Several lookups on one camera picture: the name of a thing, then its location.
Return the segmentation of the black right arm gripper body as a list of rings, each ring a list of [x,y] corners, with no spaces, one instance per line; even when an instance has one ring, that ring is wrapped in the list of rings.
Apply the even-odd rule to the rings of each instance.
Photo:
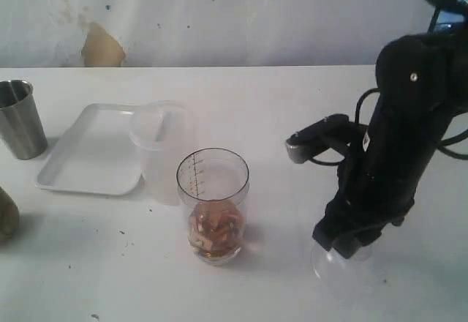
[[[352,146],[337,175],[338,191],[312,237],[324,250],[348,259],[375,242],[386,225],[400,226],[413,207],[415,149]]]

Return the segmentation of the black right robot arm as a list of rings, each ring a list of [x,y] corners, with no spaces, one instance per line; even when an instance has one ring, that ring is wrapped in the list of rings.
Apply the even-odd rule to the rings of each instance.
[[[338,191],[312,233],[343,258],[403,223],[450,123],[467,112],[467,24],[388,43],[375,75],[371,120],[340,162]]]

